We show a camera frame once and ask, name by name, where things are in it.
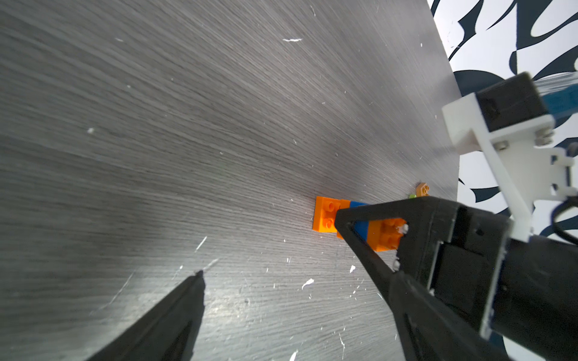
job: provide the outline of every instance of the gray wooden table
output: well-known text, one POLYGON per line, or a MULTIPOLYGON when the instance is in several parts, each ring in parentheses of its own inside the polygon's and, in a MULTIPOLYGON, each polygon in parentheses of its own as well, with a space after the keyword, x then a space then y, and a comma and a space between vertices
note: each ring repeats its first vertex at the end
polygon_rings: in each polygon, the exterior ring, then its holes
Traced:
POLYGON ((311 224, 316 195, 455 199, 425 0, 1 0, 0 23, 1 359, 85 359, 214 259, 194 360, 403 359, 311 224))

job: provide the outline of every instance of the lego brick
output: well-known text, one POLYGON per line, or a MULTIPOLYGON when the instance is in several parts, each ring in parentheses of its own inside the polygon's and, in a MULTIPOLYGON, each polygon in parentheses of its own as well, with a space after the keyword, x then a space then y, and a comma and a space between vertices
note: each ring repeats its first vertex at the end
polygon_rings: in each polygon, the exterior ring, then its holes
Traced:
POLYGON ((315 200, 315 213, 313 215, 313 230, 323 233, 336 233, 335 215, 341 206, 341 200, 317 197, 315 200))
POLYGON ((427 183, 419 183, 416 187, 416 197, 429 196, 429 185, 427 183))
POLYGON ((406 224, 401 218, 370 221, 367 244, 376 252, 397 250, 406 224))
MULTIPOLYGON (((367 203, 361 203, 361 202, 355 202, 355 201, 347 201, 349 203, 345 204, 342 203, 342 206, 340 209, 345 209, 345 208, 355 208, 355 207, 359 207, 359 206, 367 206, 367 203)), ((357 234, 359 234, 364 241, 367 241, 367 229, 368 229, 369 223, 367 221, 364 222, 355 222, 355 224, 353 225, 353 229, 355 229, 355 231, 357 232, 357 234)), ((339 234, 339 232, 337 232, 337 238, 339 239, 343 239, 343 237, 339 234)))

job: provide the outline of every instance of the orange lego brick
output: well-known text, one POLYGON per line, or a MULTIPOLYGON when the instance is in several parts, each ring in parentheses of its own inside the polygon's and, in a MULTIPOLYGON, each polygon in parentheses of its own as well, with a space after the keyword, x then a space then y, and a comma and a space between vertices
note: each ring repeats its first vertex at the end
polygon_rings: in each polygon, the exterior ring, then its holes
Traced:
POLYGON ((419 183, 416 187, 416 196, 418 197, 425 197, 429 196, 429 185, 427 183, 419 183))
POLYGON ((367 244, 376 252, 397 250, 407 222, 401 218, 370 221, 367 244))
POLYGON ((342 208, 349 208, 350 201, 346 199, 333 199, 317 197, 315 200, 315 213, 313 215, 313 230, 323 233, 336 233, 335 215, 342 208))

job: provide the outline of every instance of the black and white patterned backdrop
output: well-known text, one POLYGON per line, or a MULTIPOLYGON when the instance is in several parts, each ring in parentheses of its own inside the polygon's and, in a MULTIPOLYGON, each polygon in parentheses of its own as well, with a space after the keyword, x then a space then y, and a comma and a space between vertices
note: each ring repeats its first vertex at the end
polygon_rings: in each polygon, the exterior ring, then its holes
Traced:
MULTIPOLYGON (((502 79, 529 72, 534 80, 578 68, 578 0, 428 0, 462 95, 502 79)), ((567 147, 578 141, 578 114, 557 120, 554 142, 567 147)), ((578 179, 577 167, 572 175, 578 179)), ((460 157, 458 201, 508 214, 506 201, 484 155, 460 157)), ((538 200, 534 232, 557 238, 550 213, 558 202, 538 200)), ((578 211, 560 219, 578 236, 578 211)))

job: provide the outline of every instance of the screw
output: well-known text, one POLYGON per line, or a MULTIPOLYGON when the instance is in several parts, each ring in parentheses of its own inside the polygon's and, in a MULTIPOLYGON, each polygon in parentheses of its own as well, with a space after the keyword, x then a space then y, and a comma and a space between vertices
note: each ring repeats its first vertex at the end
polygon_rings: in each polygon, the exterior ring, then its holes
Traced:
POLYGON ((507 140, 503 140, 501 142, 497 142, 494 144, 494 149, 497 151, 508 149, 510 147, 510 143, 507 140))
POLYGON ((535 133, 536 139, 534 140, 534 144, 537 146, 545 146, 552 143, 552 136, 554 135, 554 131, 552 128, 542 128, 535 133))

